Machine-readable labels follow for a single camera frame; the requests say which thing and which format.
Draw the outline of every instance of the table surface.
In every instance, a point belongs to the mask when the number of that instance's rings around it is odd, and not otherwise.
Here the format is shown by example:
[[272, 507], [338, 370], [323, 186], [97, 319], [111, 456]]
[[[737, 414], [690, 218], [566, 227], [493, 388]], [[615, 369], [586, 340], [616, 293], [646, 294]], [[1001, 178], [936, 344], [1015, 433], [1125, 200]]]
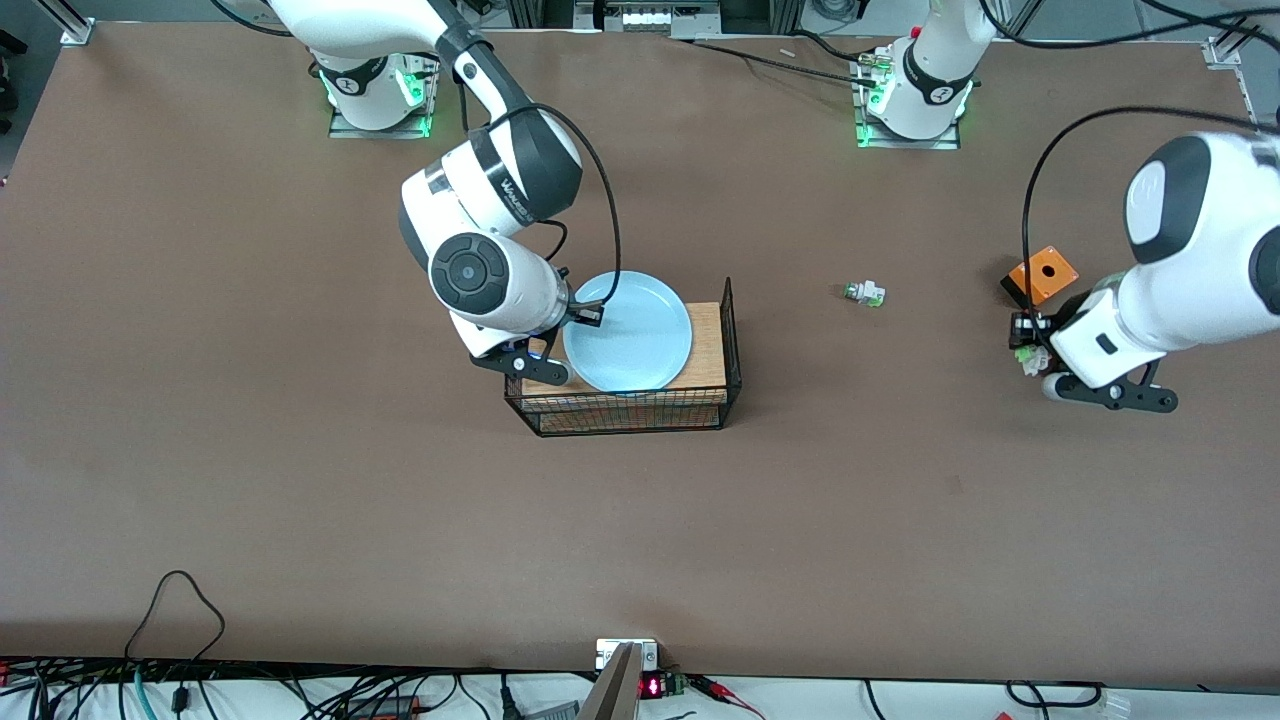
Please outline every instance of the table surface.
[[[186, 568], [221, 657], [575, 669], [652, 635], [707, 673], [1280, 680], [1280, 336], [1170, 359], [1170, 416], [1051, 404], [997, 286], [1053, 133], [1242, 111], [1231, 73], [996, 45], [964, 149], [911, 152], [855, 147], [838, 83], [648, 36], [495, 41], [598, 145], [627, 268], [686, 301], [732, 277], [728, 428], [538, 439], [470, 365], [396, 222], [461, 140], [452, 91], [430, 141], [329, 141], [298, 44], [104, 24], [0, 196], [0, 653], [116, 655]], [[1053, 158], [1033, 242], [1074, 290], [1132, 264], [1128, 178], [1190, 127], [1108, 119]], [[594, 173], [562, 219], [573, 277], [608, 269]], [[867, 278], [883, 307], [837, 296]], [[156, 626], [138, 652], [214, 629], [179, 585]]]

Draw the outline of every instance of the wire basket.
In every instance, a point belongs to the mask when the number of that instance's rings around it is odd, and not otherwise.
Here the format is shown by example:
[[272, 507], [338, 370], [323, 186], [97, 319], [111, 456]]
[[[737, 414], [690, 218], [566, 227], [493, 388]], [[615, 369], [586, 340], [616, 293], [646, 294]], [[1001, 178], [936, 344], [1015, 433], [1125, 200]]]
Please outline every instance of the wire basket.
[[534, 395], [520, 378], [507, 377], [507, 404], [539, 437], [718, 430], [742, 389], [737, 360], [733, 287], [724, 278], [719, 302], [724, 383], [637, 392], [566, 392]]

